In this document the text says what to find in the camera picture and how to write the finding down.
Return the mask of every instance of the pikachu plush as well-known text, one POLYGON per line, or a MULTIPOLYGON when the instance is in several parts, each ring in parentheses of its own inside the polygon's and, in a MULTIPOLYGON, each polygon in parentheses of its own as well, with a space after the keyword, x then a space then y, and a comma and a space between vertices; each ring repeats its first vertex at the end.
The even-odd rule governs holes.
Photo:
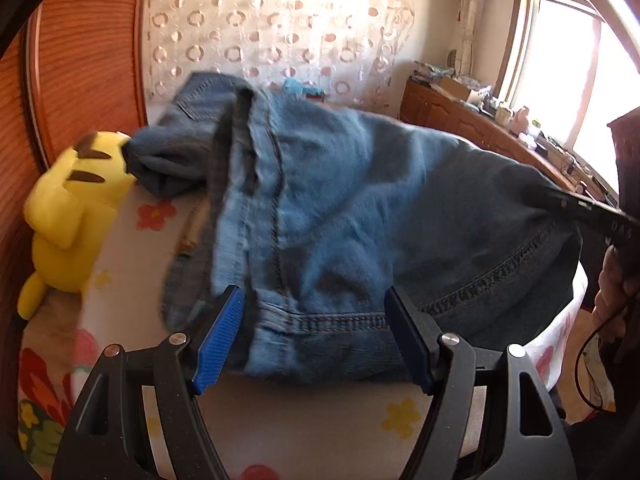
POLYGON ((91 275, 118 207, 135 180, 126 173, 120 152, 127 140, 120 132, 85 136, 61 153, 31 190, 24 218, 35 231, 35 272, 18 297, 23 319, 31 319, 47 287, 79 292, 91 275))

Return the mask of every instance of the plush toy foot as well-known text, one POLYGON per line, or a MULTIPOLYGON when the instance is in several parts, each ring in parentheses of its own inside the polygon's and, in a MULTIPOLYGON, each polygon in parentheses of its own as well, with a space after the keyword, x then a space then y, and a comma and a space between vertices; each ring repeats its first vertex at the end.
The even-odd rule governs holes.
POLYGON ((33 317, 48 288, 49 285, 42 281, 37 272, 27 278, 18 296, 18 314, 21 318, 28 321, 33 317))

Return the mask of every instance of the red flower print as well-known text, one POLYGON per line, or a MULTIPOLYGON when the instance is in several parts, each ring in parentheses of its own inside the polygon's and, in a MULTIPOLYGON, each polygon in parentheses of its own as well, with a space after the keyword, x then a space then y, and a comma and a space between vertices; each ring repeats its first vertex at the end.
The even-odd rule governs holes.
POLYGON ((536 363, 536 370, 540 374, 542 382, 546 384, 549 380, 549 368, 551 368, 551 358, 554 356, 553 345, 546 347, 544 353, 536 363))
POLYGON ((91 371, 100 356, 95 337, 84 328, 76 330, 76 346, 74 347, 74 368, 91 371))
POLYGON ((161 200, 155 205, 145 204, 138 208, 138 224, 136 229, 151 229, 152 231, 161 231, 164 228, 164 220, 172 218, 177 213, 176 208, 171 202, 161 200))
POLYGON ((66 399, 59 399, 49 379, 47 364, 31 348, 24 348, 20 353, 18 380, 21 389, 31 402, 40 406, 60 426, 66 424, 73 406, 69 374, 66 374, 62 380, 66 399))
POLYGON ((238 480, 280 480, 280 475, 266 465, 254 464, 242 471, 238 480))

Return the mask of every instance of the wire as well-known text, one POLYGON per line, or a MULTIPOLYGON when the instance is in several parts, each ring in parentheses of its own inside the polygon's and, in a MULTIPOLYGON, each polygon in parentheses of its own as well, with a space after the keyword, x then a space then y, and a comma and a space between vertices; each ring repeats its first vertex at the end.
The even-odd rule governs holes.
POLYGON ((578 380, 578 366, 580 365, 580 357, 582 356, 582 353, 584 352, 584 349, 587 348, 587 345, 591 342, 591 340, 595 337, 595 335, 602 330, 604 327, 606 327, 611 321, 613 321, 614 319, 616 319, 620 313, 622 313, 623 310, 625 310, 626 308, 630 308, 633 306, 634 301, 636 300, 636 296, 640 294, 640 287, 638 288, 638 290, 635 291, 635 293, 633 293, 631 296, 629 296, 628 298, 626 298, 625 303, 619 308, 617 309, 613 314, 611 314, 609 317, 607 317, 606 320, 604 320, 599 327, 597 327, 596 330, 594 330, 593 332, 591 332, 591 335, 587 338, 587 341, 584 342, 584 344, 582 345, 582 347, 580 348, 580 351, 578 352, 578 356, 575 358, 575 367, 574 367, 574 381, 575 381, 575 387, 578 390, 578 394, 580 395, 580 398, 584 401, 584 403, 589 406, 591 409, 597 411, 597 412, 607 412, 607 413, 612 413, 609 410, 606 410, 602 405, 600 406, 596 406, 595 404, 593 404, 589 399, 587 399, 587 397, 584 395, 582 388, 580 387, 580 381, 578 380))

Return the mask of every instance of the plush toy arm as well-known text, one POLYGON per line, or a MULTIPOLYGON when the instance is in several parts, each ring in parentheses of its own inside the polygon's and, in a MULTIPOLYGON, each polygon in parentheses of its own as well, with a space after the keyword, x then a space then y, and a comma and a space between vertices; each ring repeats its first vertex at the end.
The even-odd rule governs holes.
POLYGON ((24 203, 24 219, 34 231, 56 247, 71 247, 84 214, 84 205, 64 183, 68 175, 63 153, 47 173, 40 177, 24 203))
POLYGON ((17 310, 21 318, 28 321, 33 317, 42 303, 47 287, 48 285, 42 281, 37 272, 27 278, 18 296, 17 310))

